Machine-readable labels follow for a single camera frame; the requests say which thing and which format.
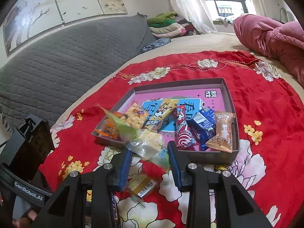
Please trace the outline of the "Snickers chocolate bar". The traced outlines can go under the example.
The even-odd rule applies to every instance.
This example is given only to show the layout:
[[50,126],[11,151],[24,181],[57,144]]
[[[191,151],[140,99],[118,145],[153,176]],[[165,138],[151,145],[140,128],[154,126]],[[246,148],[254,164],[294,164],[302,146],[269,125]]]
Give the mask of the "Snickers chocolate bar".
[[111,205],[112,205],[112,213],[113,213],[113,220],[114,220],[114,227],[119,228],[121,227],[120,219],[119,219],[119,214],[117,211],[117,203],[115,196],[113,194],[110,195],[111,197]]

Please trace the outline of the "small yellow barcode snack pack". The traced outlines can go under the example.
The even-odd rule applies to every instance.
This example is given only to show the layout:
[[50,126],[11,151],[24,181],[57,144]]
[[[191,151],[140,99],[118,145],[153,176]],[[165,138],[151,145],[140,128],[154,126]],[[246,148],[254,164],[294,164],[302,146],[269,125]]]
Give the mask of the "small yellow barcode snack pack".
[[137,201],[142,207],[145,207],[144,199],[149,196],[158,186],[159,181],[141,173],[127,182],[126,192]]

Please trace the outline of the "red cartoon dog candy pack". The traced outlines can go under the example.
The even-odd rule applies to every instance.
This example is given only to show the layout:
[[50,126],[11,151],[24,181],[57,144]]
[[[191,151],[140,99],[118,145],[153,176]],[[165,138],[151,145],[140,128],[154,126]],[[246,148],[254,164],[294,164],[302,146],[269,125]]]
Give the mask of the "red cartoon dog candy pack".
[[176,106],[173,112],[173,118],[175,119],[176,124],[177,147],[188,148],[196,144],[196,140],[193,138],[186,121],[184,105]]

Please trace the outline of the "green clear pastry pack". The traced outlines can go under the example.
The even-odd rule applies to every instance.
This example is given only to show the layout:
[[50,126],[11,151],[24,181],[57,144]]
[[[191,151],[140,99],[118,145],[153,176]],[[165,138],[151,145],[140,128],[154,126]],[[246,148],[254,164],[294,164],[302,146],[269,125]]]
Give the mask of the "green clear pastry pack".
[[164,171],[169,172],[169,154],[167,152],[165,139],[161,134],[150,132],[148,129],[144,128],[145,124],[141,129],[130,127],[121,120],[124,113],[111,113],[105,108],[101,109],[105,112],[106,116],[115,122],[120,133],[118,140],[108,140],[121,142],[123,146],[137,154],[142,159],[148,160],[161,167]]

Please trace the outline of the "yellow puffed rice snack bag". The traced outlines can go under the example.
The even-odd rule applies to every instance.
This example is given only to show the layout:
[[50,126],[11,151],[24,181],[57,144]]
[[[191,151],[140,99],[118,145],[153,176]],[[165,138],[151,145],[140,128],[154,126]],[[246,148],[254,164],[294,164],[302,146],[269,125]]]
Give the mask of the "yellow puffed rice snack bag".
[[148,116],[149,113],[141,105],[134,102],[122,115],[121,120],[130,127],[141,129]]

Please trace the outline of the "tan biscuit wrapper pack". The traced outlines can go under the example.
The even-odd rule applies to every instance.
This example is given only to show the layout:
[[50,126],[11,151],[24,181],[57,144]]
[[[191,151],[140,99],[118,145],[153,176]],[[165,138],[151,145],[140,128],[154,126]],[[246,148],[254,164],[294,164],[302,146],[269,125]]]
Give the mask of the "tan biscuit wrapper pack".
[[215,136],[206,142],[206,145],[214,150],[232,153],[232,123],[234,113],[226,111],[215,111]]

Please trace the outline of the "grey quilted sofa back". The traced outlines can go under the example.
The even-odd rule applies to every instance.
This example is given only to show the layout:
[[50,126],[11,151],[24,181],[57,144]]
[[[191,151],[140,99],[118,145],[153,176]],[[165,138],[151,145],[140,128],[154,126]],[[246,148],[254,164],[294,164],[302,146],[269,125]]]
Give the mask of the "grey quilted sofa back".
[[53,125],[85,92],[154,41],[141,14],[90,21],[46,36],[1,68],[1,114],[12,128],[29,114]]

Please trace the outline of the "blue Oreo cookie pack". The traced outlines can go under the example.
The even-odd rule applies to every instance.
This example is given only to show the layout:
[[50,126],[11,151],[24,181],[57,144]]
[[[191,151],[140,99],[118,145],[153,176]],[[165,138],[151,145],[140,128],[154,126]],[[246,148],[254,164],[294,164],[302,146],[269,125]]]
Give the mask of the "blue Oreo cookie pack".
[[197,111],[191,120],[187,120],[189,129],[199,144],[200,151],[207,151],[207,141],[215,136],[216,122],[214,110],[210,107],[203,107]]

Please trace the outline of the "orange twisted dough snack bag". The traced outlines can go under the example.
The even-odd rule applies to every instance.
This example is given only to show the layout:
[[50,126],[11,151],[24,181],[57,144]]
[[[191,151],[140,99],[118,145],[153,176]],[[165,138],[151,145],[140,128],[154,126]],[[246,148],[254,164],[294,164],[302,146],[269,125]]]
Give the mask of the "orange twisted dough snack bag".
[[120,137],[120,133],[115,122],[108,116],[105,116],[101,121],[101,124],[94,129],[94,132],[96,132],[98,136],[103,136],[107,139],[118,140]]

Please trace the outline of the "grey cardboard tray box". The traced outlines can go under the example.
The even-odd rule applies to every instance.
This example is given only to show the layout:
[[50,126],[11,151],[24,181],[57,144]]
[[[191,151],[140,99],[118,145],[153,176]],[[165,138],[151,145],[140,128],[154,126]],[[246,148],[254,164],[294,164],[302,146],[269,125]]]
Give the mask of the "grey cardboard tray box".
[[[164,91],[180,91],[185,89],[211,89],[220,88],[226,112],[235,112],[234,104],[228,86],[223,78],[209,78],[209,79],[193,79],[183,81],[173,81],[157,84],[149,84],[143,86],[136,86],[131,88],[119,101],[113,106],[111,112],[126,112],[129,107],[133,104],[132,96],[134,94],[142,93],[153,93],[153,92],[164,92]],[[184,150],[189,156],[190,160],[195,163],[207,163],[207,164],[224,164],[230,165],[237,157],[240,146],[239,146],[239,129],[237,120],[233,120],[232,123],[232,153],[221,152],[221,151],[194,151]]]

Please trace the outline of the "red floral blanket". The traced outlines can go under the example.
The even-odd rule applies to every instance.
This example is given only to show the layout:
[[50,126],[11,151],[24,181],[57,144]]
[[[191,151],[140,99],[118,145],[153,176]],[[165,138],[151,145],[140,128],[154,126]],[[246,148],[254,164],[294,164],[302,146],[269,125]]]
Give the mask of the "red floral blanket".
[[203,51],[131,64],[111,77],[51,129],[55,151],[40,170],[51,189],[73,171],[95,171],[118,153],[98,145],[92,131],[130,89],[180,80],[223,78],[240,131],[240,151],[230,171],[274,227],[288,227],[303,203],[303,103],[269,64],[243,51]]

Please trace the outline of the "yellow cartoon cow snack pack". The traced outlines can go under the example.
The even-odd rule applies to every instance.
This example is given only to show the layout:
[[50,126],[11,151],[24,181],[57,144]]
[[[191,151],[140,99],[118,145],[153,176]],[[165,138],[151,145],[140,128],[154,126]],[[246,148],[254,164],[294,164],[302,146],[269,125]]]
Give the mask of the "yellow cartoon cow snack pack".
[[178,104],[177,99],[166,98],[162,101],[156,112],[148,119],[145,128],[150,132],[157,133],[164,120],[174,111]]

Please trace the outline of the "pink quilted comforter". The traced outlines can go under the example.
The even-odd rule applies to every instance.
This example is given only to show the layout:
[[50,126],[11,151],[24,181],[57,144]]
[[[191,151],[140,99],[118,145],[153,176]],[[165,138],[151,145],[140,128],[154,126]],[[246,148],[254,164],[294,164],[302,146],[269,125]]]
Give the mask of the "pink quilted comforter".
[[303,85],[303,28],[298,21],[282,24],[269,17],[244,14],[233,21],[233,28],[245,47],[279,60]]

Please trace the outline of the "dark patterned cloth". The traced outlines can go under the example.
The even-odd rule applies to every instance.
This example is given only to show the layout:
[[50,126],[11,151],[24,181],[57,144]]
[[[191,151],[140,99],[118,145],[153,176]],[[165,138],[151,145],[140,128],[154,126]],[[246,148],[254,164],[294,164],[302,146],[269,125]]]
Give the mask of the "dark patterned cloth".
[[160,38],[158,40],[156,40],[153,43],[149,43],[148,45],[144,46],[141,48],[141,53],[145,53],[148,51],[152,51],[154,49],[163,47],[167,44],[171,43],[171,39],[170,38]]

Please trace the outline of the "folded clothes pile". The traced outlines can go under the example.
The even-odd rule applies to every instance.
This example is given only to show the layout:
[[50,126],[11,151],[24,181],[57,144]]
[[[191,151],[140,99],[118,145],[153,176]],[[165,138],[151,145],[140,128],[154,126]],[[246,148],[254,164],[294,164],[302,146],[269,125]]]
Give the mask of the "folded clothes pile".
[[147,24],[155,38],[178,38],[181,36],[197,35],[198,31],[176,12],[160,13],[147,19]]

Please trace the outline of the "white sheer curtain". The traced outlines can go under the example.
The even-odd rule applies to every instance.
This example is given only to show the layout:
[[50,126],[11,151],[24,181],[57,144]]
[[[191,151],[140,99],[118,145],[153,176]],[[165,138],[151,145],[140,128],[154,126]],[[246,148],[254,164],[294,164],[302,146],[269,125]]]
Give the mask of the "white sheer curtain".
[[172,9],[191,22],[200,33],[216,32],[206,0],[170,0]]

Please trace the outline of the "blossom painting wall panels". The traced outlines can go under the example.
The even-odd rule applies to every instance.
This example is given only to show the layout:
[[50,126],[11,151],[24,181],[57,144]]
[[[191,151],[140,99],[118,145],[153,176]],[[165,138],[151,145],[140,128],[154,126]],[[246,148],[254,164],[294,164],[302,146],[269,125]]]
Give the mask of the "blossom painting wall panels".
[[10,54],[34,36],[73,21],[126,13],[123,0],[17,0],[3,22],[5,49]]

